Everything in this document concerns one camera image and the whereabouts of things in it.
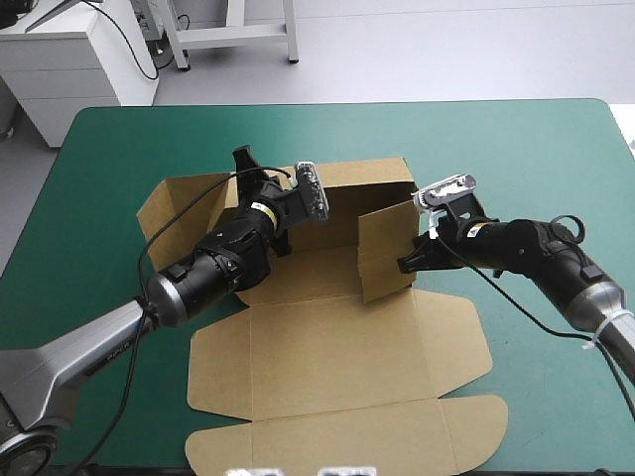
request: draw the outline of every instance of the cardboard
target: cardboard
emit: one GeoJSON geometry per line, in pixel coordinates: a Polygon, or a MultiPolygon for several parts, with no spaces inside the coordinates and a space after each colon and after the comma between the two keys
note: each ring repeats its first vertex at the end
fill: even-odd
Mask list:
{"type": "MultiPolygon", "coordinates": [[[[276,258],[246,310],[195,334],[188,401],[251,423],[198,431],[186,453],[199,476],[325,466],[379,474],[464,472],[500,444],[507,407],[495,396],[442,399],[491,369],[467,299],[412,290],[396,260],[412,251],[419,215],[403,159],[319,165],[329,221],[290,230],[294,251],[276,258]]],[[[151,236],[223,175],[169,178],[138,216],[151,236]]],[[[188,253],[237,204],[220,186],[157,241],[157,269],[188,253]]]]}

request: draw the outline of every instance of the box flap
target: box flap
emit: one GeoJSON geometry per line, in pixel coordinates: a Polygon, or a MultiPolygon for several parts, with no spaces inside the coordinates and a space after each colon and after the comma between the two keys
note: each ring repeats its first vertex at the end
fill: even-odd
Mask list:
{"type": "Polygon", "coordinates": [[[474,469],[498,449],[508,422],[507,404],[496,395],[441,399],[456,472],[474,469]]]}
{"type": "Polygon", "coordinates": [[[415,181],[403,157],[319,164],[317,171],[324,188],[415,181]]]}
{"type": "Polygon", "coordinates": [[[408,289],[369,304],[262,304],[194,335],[189,402],[252,420],[299,416],[439,397],[490,368],[461,297],[408,289]]]}
{"type": "Polygon", "coordinates": [[[188,438],[186,455],[198,476],[236,467],[313,476],[324,466],[350,465],[374,466],[382,476],[449,475],[488,459],[506,424],[507,407],[498,397],[432,399],[258,421],[242,431],[198,431],[188,438]],[[247,464],[245,444],[252,452],[247,464]]]}
{"type": "MultiPolygon", "coordinates": [[[[146,239],[150,239],[199,193],[227,176],[206,174],[162,180],[137,212],[146,239]]],[[[225,207],[226,189],[224,184],[213,190],[161,235],[149,251],[155,270],[161,270],[191,253],[207,230],[210,213],[219,214],[225,207]]]]}
{"type": "Polygon", "coordinates": [[[419,235],[419,213],[412,200],[359,217],[357,268],[364,301],[409,286],[416,273],[399,271],[397,259],[408,255],[419,235]]]}

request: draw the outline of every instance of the black cable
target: black cable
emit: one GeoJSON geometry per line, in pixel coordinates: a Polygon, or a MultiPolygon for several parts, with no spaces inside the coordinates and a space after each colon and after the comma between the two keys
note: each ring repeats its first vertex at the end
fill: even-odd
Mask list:
{"type": "MultiPolygon", "coordinates": [[[[532,322],[534,322],[536,325],[538,325],[541,329],[543,329],[545,332],[547,332],[548,334],[551,335],[555,335],[556,337],[561,337],[564,339],[577,339],[577,340],[584,340],[586,342],[590,341],[591,338],[587,335],[584,334],[579,334],[576,332],[559,332],[557,330],[553,330],[550,327],[548,327],[547,325],[545,325],[544,323],[542,323],[540,320],[538,320],[538,318],[536,316],[534,316],[531,312],[529,312],[527,309],[525,309],[525,307],[523,307],[521,304],[519,304],[515,299],[513,299],[511,296],[509,296],[505,290],[503,290],[500,286],[498,286],[496,283],[494,283],[487,275],[485,275],[482,271],[480,271],[478,268],[476,268],[474,265],[472,265],[468,260],[466,260],[465,258],[463,258],[462,256],[460,256],[458,253],[456,253],[454,250],[452,250],[450,248],[450,246],[448,246],[445,241],[441,238],[441,236],[437,237],[437,240],[439,240],[439,243],[442,244],[442,246],[449,252],[451,253],[453,256],[455,256],[457,259],[459,259],[466,267],[468,267],[470,270],[472,270],[474,273],[476,273],[478,276],[480,276],[483,280],[485,280],[492,288],[494,288],[496,291],[498,291],[500,294],[502,294],[509,302],[511,302],[514,307],[516,307],[518,310],[520,310],[523,314],[525,314],[527,317],[529,317],[532,322]]],[[[633,405],[633,401],[628,393],[628,390],[626,389],[626,386],[624,385],[624,382],[622,381],[619,372],[617,370],[617,367],[615,366],[615,363],[613,362],[612,357],[609,355],[609,353],[607,352],[606,348],[604,347],[604,345],[597,341],[595,342],[595,346],[599,349],[599,351],[601,352],[602,356],[604,357],[604,360],[606,361],[606,364],[608,365],[609,370],[611,371],[611,374],[613,374],[613,378],[615,379],[615,382],[617,382],[617,386],[619,387],[620,392],[622,393],[622,397],[624,398],[624,402],[626,403],[626,406],[628,407],[628,411],[630,412],[631,416],[633,417],[633,420],[635,421],[635,405],[633,405]]]]}
{"type": "Polygon", "coordinates": [[[128,40],[128,37],[126,36],[125,33],[123,33],[123,30],[121,29],[119,24],[117,22],[115,22],[114,19],[110,15],[108,15],[106,12],[104,12],[101,8],[99,8],[99,7],[95,6],[95,5],[93,5],[92,3],[90,3],[88,0],[81,0],[81,2],[85,3],[86,5],[88,5],[93,10],[99,12],[101,15],[106,17],[110,21],[110,23],[112,23],[115,26],[115,28],[119,31],[119,33],[123,37],[124,41],[126,42],[126,45],[128,45],[128,49],[130,50],[130,53],[132,54],[132,59],[135,61],[135,63],[137,64],[137,67],[139,68],[139,70],[141,71],[141,73],[144,76],[146,76],[151,81],[156,81],[157,79],[159,79],[159,71],[157,70],[156,66],[155,66],[155,75],[154,76],[151,76],[150,74],[148,74],[141,67],[141,64],[139,63],[139,59],[137,58],[137,54],[133,50],[132,45],[130,45],[130,41],[128,40]]]}
{"type": "MultiPolygon", "coordinates": [[[[177,20],[180,20],[183,17],[188,19],[188,25],[186,26],[186,30],[189,30],[190,29],[190,15],[188,15],[187,13],[183,13],[183,14],[181,14],[181,15],[179,15],[177,17],[177,20]]],[[[157,70],[160,70],[160,69],[163,69],[165,67],[168,67],[170,64],[172,64],[172,61],[174,61],[174,59],[175,59],[175,56],[174,56],[174,54],[172,54],[172,56],[170,57],[170,60],[168,62],[166,62],[165,64],[162,64],[161,66],[157,66],[155,64],[155,68],[157,70]]]]}
{"type": "Polygon", "coordinates": [[[173,216],[165,225],[163,225],[159,229],[159,231],[157,231],[154,235],[152,235],[152,237],[146,242],[146,245],[143,247],[143,250],[139,254],[139,258],[137,260],[137,275],[139,278],[139,284],[141,285],[141,289],[143,292],[143,297],[142,297],[143,312],[141,314],[139,324],[137,325],[137,329],[135,331],[135,337],[132,343],[132,354],[130,355],[130,362],[128,364],[128,376],[126,377],[126,383],[124,385],[123,394],[121,397],[121,403],[119,404],[119,408],[117,409],[117,412],[115,413],[114,417],[110,421],[110,424],[104,430],[104,432],[102,433],[97,443],[92,447],[90,451],[88,451],[88,453],[81,459],[81,461],[79,461],[74,466],[72,466],[72,468],[70,468],[70,470],[66,473],[66,476],[74,475],[92,459],[92,457],[97,453],[97,451],[99,451],[99,449],[101,449],[103,444],[106,442],[106,440],[110,436],[110,433],[115,428],[117,423],[121,420],[121,417],[123,416],[126,410],[126,405],[128,404],[128,397],[130,396],[130,389],[131,389],[132,381],[134,378],[135,368],[137,365],[137,355],[139,353],[139,342],[141,341],[143,329],[145,327],[146,320],[150,313],[150,310],[147,308],[148,291],[146,289],[146,282],[143,277],[144,257],[148,254],[148,251],[150,250],[152,245],[159,239],[159,237],[163,233],[165,233],[166,230],[168,230],[168,228],[174,225],[183,215],[185,215],[188,211],[190,211],[193,206],[199,203],[208,193],[210,193],[212,190],[222,185],[223,183],[227,182],[228,180],[233,179],[234,177],[239,177],[244,174],[249,174],[249,173],[258,172],[258,171],[278,172],[280,174],[284,174],[288,178],[291,177],[291,174],[289,174],[287,171],[283,169],[278,169],[275,167],[254,167],[251,169],[246,169],[244,171],[239,171],[239,172],[234,172],[232,174],[229,174],[227,177],[222,178],[218,182],[208,186],[202,192],[200,192],[190,203],[188,203],[179,213],[173,216]]]}

